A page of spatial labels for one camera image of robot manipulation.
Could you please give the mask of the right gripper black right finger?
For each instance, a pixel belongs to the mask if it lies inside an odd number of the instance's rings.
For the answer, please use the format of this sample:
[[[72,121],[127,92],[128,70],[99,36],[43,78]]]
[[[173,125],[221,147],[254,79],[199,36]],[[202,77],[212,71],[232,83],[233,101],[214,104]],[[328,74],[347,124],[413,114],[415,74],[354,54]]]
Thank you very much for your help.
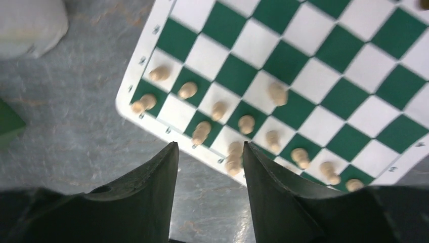
[[[428,187],[341,192],[302,178],[249,142],[243,167],[257,242],[428,242]]]

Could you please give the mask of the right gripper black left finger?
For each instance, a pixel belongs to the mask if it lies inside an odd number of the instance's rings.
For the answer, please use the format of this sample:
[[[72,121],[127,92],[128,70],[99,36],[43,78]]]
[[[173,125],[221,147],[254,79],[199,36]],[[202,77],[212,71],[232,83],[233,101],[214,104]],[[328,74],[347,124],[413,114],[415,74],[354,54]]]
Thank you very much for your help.
[[[169,242],[177,142],[89,193],[1,191],[1,242]]]

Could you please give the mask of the green white chess board mat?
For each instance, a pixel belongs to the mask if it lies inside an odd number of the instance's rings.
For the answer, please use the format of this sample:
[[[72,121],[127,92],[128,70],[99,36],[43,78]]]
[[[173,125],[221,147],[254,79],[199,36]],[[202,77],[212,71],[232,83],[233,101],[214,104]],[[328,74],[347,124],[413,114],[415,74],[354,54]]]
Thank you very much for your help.
[[[115,105],[241,184],[245,141],[332,189],[395,184],[428,156],[428,2],[155,1]]]

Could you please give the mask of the light wooden pawn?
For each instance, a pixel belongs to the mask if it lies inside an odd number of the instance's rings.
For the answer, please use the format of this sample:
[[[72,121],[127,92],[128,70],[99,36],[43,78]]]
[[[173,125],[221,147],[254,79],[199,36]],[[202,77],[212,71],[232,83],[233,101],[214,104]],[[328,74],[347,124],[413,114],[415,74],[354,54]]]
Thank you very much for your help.
[[[148,74],[151,81],[162,82],[169,78],[170,68],[165,65],[158,66],[151,70]]]

